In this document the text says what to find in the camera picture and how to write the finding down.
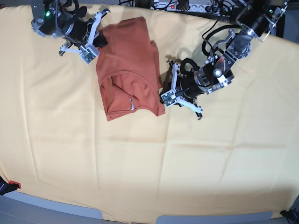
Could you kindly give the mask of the salmon red T-shirt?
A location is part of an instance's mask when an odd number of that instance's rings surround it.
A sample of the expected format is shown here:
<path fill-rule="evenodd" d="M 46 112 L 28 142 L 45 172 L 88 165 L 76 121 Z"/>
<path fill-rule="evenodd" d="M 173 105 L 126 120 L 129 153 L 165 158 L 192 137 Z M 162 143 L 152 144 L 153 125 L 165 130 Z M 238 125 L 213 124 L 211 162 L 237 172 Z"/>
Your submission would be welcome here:
<path fill-rule="evenodd" d="M 162 80 L 159 52 L 150 39 L 144 17 L 136 17 L 103 28 L 107 45 L 100 48 L 96 73 L 108 121 L 137 110 L 156 116 L 165 113 L 160 102 Z"/>

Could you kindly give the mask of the white power strip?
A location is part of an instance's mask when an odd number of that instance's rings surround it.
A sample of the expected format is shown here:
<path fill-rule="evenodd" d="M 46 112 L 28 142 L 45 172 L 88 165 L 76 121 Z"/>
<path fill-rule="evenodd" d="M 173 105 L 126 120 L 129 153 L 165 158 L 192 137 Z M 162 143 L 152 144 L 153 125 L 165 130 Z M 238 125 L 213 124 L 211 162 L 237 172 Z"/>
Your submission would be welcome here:
<path fill-rule="evenodd" d="M 170 0 L 155 0 L 153 1 L 153 7 L 150 9 L 164 8 L 169 2 Z M 186 12 L 206 13 L 206 7 L 211 5 L 211 0 L 190 0 L 189 9 Z M 182 10 L 178 8 L 178 0 L 172 0 L 171 4 L 165 10 L 169 12 L 182 12 Z"/>

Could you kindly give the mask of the black clamp right corner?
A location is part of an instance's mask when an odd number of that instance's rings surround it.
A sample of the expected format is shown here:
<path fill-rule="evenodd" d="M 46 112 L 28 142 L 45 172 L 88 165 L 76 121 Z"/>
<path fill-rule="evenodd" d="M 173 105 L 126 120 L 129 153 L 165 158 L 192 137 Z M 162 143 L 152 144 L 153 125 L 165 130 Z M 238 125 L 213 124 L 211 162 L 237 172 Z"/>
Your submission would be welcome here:
<path fill-rule="evenodd" d="M 287 220 L 288 224 L 299 224 L 299 212 L 296 210 L 283 210 L 280 215 Z"/>

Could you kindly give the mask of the red black clamp left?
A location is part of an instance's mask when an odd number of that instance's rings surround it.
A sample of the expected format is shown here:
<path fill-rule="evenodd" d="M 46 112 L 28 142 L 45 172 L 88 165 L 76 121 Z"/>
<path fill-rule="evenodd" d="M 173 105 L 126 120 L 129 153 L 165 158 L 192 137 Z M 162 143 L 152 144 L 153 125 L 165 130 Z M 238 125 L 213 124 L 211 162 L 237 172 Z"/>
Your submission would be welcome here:
<path fill-rule="evenodd" d="M 21 189 L 21 184 L 14 181 L 6 182 L 2 177 L 0 177 L 0 195 L 3 196 L 7 193 Z"/>

